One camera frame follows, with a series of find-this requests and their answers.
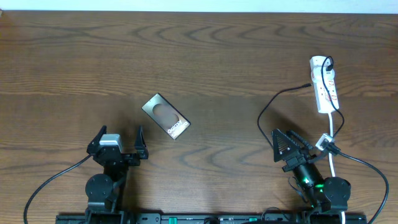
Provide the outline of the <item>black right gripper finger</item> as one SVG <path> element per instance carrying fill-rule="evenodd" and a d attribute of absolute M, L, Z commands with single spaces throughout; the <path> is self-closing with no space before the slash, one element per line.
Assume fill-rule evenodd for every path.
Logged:
<path fill-rule="evenodd" d="M 271 132 L 271 135 L 275 162 L 286 161 L 300 155 L 301 147 L 281 130 L 275 129 Z"/>
<path fill-rule="evenodd" d="M 305 148 L 307 150 L 313 149 L 313 146 L 307 140 L 305 140 L 303 137 L 301 137 L 299 134 L 297 134 L 293 130 L 287 131 L 287 135 L 288 135 L 288 137 L 295 138 L 299 143 L 301 143 L 303 145 L 303 148 Z"/>

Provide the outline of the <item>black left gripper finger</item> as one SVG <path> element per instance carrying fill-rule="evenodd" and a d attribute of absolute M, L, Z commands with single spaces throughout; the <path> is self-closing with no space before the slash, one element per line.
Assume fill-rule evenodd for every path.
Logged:
<path fill-rule="evenodd" d="M 136 140 L 134 142 L 134 148 L 140 159 L 149 158 L 149 151 L 144 140 L 144 132 L 142 126 L 139 126 L 137 130 Z"/>
<path fill-rule="evenodd" d="M 93 140 L 87 146 L 86 152 L 89 155 L 95 155 L 100 149 L 100 140 L 104 134 L 106 134 L 106 126 L 102 126 L 98 134 L 93 138 Z"/>

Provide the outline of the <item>black Galaxy smartphone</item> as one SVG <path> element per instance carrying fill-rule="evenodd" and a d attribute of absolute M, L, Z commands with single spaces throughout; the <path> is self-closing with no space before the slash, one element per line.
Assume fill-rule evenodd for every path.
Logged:
<path fill-rule="evenodd" d="M 146 112 L 173 140 L 176 140 L 190 125 L 174 106 L 160 93 L 156 93 L 142 106 Z"/>

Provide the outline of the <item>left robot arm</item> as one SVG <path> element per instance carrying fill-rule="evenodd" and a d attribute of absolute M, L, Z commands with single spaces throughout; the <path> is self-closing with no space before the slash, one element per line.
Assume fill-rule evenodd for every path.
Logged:
<path fill-rule="evenodd" d="M 123 153 L 121 136 L 108 134 L 106 126 L 89 143 L 86 151 L 103 167 L 103 173 L 92 176 L 86 183 L 88 207 L 84 223 L 136 222 L 136 215 L 122 210 L 121 204 L 129 168 L 149 158 L 142 126 L 137 130 L 134 148 L 135 153 Z"/>

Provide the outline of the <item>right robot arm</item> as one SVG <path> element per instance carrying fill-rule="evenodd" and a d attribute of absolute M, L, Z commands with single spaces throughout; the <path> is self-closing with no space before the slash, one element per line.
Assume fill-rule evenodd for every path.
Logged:
<path fill-rule="evenodd" d="M 337 176 L 324 178 L 315 165 L 324 157 L 339 153 L 333 137 L 323 134 L 313 146 L 294 131 L 284 133 L 275 129 L 271 135 L 274 161 L 285 162 L 282 170 L 293 173 L 301 196 L 312 207 L 304 214 L 304 222 L 310 223 L 316 216 L 328 215 L 333 216 L 328 223 L 346 223 L 351 184 Z"/>

